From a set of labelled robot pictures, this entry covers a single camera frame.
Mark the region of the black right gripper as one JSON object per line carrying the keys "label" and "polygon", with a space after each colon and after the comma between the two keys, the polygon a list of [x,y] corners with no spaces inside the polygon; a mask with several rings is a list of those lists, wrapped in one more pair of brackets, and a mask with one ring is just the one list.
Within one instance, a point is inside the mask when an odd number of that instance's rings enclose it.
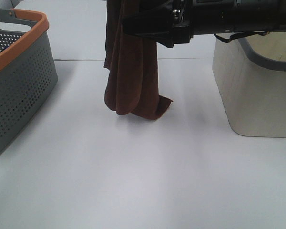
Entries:
{"label": "black right gripper", "polygon": [[235,27],[235,0],[142,0],[138,14],[123,19],[123,32],[167,48],[195,35],[229,33]]}

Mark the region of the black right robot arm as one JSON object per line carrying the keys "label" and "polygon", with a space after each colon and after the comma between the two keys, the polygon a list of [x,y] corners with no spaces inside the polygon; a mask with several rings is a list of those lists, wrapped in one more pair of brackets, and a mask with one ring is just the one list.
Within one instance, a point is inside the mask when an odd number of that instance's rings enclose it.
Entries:
{"label": "black right robot arm", "polygon": [[286,32],[286,0],[143,0],[139,12],[123,19],[127,35],[167,48],[212,34],[229,43],[253,35]]}

